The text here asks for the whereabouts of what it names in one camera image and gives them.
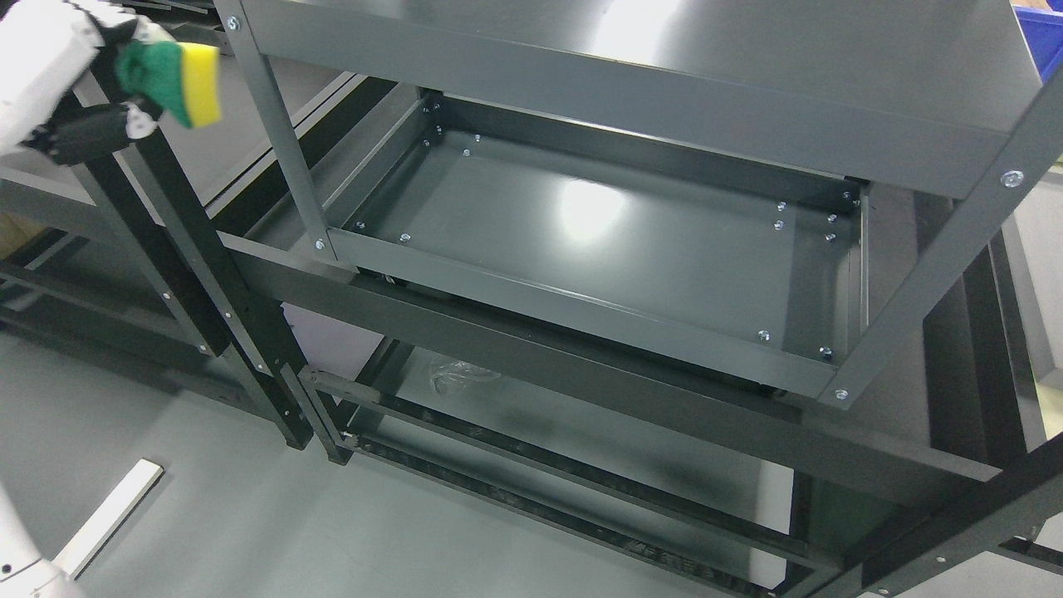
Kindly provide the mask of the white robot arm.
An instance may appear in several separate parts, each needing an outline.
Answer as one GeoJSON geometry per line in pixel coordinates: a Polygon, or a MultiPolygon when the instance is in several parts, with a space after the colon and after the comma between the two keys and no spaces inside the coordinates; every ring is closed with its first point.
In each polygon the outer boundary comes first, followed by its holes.
{"type": "Polygon", "coordinates": [[[83,597],[84,593],[53,561],[43,557],[16,508],[1,488],[1,596],[83,597]]]}

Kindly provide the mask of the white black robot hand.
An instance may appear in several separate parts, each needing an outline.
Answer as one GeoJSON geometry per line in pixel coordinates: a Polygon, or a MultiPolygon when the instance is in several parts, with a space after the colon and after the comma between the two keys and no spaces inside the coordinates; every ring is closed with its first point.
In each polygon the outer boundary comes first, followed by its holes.
{"type": "Polygon", "coordinates": [[[109,105],[58,115],[94,65],[109,68],[133,41],[176,42],[149,17],[106,1],[14,1],[2,16],[2,152],[35,150],[77,165],[153,134],[162,107],[122,90],[109,105]]]}

